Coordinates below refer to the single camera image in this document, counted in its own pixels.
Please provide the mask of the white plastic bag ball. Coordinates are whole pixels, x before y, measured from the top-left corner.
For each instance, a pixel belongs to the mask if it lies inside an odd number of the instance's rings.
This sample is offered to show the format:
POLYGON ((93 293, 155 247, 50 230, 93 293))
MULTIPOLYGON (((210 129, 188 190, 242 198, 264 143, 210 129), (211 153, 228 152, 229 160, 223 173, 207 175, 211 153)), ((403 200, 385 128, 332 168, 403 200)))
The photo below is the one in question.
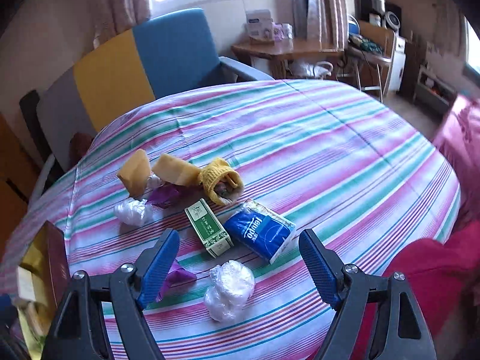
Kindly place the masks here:
POLYGON ((255 291, 253 272, 230 260, 210 269, 211 285, 203 296, 210 317, 216 322, 236 320, 255 291))

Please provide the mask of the yellow sponge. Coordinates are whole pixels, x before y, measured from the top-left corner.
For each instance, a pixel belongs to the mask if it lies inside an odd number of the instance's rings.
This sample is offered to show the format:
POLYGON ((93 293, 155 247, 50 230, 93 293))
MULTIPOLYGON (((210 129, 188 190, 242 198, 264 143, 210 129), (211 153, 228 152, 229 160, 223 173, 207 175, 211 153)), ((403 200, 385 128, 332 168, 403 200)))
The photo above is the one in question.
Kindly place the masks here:
POLYGON ((130 197, 144 194, 150 175, 151 165, 143 149, 136 150, 117 173, 130 197))
POLYGON ((170 154, 162 154, 151 171, 165 182, 188 187, 197 184, 201 169, 181 158, 170 154))

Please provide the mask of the yellow knitted sock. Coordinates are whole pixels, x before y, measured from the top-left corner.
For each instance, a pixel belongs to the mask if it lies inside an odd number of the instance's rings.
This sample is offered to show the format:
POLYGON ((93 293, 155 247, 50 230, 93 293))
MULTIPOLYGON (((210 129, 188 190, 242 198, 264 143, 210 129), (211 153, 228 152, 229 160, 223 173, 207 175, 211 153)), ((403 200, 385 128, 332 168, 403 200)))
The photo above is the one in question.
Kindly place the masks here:
POLYGON ((197 182, 202 186, 208 198, 219 206, 229 206, 236 202, 244 191, 244 183, 223 158, 215 158, 204 166, 197 182))

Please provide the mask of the dark red storage box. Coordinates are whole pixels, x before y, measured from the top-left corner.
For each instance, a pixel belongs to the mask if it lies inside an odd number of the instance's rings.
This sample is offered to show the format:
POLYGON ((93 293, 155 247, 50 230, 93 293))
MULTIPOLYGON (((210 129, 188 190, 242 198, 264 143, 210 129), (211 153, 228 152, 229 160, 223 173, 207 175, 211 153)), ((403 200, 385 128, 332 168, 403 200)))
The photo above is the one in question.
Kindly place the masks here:
POLYGON ((70 281, 64 233, 44 222, 16 269, 19 325, 31 359, 39 359, 70 281))

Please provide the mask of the red blanket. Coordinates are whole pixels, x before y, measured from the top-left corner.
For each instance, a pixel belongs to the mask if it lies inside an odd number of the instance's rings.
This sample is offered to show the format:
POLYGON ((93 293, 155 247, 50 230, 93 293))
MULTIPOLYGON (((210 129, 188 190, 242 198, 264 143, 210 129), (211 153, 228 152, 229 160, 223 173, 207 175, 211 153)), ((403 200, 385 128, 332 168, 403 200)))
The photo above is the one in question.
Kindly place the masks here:
POLYGON ((479 358, 479 222, 445 243, 419 239, 403 248, 384 275, 406 275, 438 359, 479 358))

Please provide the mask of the green white carton box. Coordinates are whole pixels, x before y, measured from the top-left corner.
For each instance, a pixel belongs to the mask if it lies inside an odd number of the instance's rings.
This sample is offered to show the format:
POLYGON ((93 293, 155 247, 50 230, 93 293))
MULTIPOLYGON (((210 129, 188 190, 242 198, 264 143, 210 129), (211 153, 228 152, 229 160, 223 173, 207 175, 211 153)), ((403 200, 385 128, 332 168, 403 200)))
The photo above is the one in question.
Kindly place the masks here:
POLYGON ((185 214, 210 256, 218 258, 233 247, 229 233, 203 198, 185 208, 185 214))

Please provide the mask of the blue tissue pack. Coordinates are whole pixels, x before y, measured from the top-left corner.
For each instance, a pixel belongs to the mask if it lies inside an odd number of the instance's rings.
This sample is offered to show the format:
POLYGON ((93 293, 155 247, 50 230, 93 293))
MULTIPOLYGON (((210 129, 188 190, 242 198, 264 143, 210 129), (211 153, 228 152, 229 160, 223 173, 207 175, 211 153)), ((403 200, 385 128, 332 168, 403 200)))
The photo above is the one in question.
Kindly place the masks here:
POLYGON ((273 264, 293 239, 296 225, 248 199, 224 222, 224 228, 236 241, 273 264))

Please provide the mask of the white crumpled wrapper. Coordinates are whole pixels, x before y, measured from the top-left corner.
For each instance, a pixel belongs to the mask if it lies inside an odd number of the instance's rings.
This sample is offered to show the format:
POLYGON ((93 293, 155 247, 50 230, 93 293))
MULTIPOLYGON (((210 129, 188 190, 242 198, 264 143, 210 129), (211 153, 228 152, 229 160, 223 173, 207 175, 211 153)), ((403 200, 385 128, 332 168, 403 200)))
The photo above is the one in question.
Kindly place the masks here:
POLYGON ((164 181, 160 179, 156 174, 151 172, 146 181, 146 187, 151 190, 155 190, 164 185, 164 181))

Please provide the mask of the pink patterned quilt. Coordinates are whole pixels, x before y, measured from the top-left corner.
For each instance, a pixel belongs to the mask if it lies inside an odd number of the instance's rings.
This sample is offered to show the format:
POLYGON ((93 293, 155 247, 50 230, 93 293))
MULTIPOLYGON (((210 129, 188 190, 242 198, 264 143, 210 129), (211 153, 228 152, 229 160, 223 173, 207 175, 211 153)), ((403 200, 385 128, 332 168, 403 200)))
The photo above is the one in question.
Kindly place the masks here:
POLYGON ((434 135, 433 145, 460 184, 456 231, 479 219, 479 100, 458 95, 434 135))

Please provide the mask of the striped bed sheet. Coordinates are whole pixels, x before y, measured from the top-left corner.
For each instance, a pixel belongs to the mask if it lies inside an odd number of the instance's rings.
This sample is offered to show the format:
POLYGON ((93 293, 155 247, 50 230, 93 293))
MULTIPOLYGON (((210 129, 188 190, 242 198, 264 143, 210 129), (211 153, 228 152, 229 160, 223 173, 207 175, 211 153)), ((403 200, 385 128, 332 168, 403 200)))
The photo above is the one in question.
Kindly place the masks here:
POLYGON ((121 116, 28 211, 7 243, 1 291, 15 296, 16 267, 44 222, 64 232, 72 271, 113 272, 164 230, 181 235, 178 261, 197 280, 172 288, 145 316, 167 359, 306 359, 334 316, 291 242, 269 264, 240 244, 204 249, 182 206, 127 228, 114 207, 128 196, 117 173, 139 149, 202 167, 225 159, 243 199, 311 228, 341 259, 381 274, 406 245, 445 242, 461 202, 448 161, 414 127, 370 96, 333 81, 253 81, 161 98, 121 116), (241 314, 213 320, 203 303, 210 269, 235 260, 256 286, 241 314))

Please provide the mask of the wooden shelf stand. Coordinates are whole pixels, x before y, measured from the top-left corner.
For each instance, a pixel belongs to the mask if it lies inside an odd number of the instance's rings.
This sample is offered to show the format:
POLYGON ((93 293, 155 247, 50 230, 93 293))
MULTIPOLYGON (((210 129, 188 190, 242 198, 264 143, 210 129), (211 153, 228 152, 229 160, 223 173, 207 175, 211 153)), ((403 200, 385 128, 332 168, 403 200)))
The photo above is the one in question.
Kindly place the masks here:
POLYGON ((352 65, 356 88, 376 93, 378 100, 383 102, 391 75, 395 33, 349 15, 348 35, 345 55, 352 65))

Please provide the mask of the blue yellow grey chair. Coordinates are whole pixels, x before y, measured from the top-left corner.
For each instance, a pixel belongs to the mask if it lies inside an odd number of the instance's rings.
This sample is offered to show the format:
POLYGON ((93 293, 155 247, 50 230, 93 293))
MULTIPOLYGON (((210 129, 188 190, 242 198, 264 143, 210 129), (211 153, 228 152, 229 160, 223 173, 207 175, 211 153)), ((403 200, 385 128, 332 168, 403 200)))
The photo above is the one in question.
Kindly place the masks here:
POLYGON ((172 94, 220 86, 230 77, 270 76, 218 55, 201 8, 150 19, 106 41, 64 72, 37 105, 37 117, 63 171, 77 133, 91 137, 127 112, 172 94))

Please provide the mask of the wooden desk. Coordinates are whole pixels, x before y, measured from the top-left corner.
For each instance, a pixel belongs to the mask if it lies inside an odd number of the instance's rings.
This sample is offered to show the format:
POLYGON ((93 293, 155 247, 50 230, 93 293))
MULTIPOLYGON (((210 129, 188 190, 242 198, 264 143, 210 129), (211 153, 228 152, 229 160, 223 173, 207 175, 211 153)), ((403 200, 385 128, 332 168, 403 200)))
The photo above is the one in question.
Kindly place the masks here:
POLYGON ((287 78, 285 61, 296 59, 323 60, 325 57, 339 58, 344 53, 342 49, 334 49, 328 43, 301 38, 284 39, 273 43, 247 41, 232 45, 231 51, 238 61, 249 66, 251 66, 253 58, 267 60, 271 76, 276 80, 287 78))

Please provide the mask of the white product box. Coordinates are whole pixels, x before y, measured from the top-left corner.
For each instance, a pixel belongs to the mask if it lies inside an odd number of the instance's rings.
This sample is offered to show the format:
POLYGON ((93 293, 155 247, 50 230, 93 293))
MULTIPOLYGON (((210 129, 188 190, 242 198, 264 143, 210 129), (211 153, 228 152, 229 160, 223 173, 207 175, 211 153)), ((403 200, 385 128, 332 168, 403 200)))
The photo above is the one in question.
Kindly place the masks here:
POLYGON ((268 9, 246 11, 247 35, 251 41, 273 42, 273 20, 268 9))

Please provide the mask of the striped curtain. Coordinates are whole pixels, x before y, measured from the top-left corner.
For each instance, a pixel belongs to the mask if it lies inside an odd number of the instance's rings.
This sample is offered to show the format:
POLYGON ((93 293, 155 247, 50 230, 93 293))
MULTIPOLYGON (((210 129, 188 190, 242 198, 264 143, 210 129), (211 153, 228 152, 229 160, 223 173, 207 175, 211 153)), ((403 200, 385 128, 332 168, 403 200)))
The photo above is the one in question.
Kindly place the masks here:
POLYGON ((293 0, 294 35, 319 41, 329 50, 347 45, 347 0, 293 0))

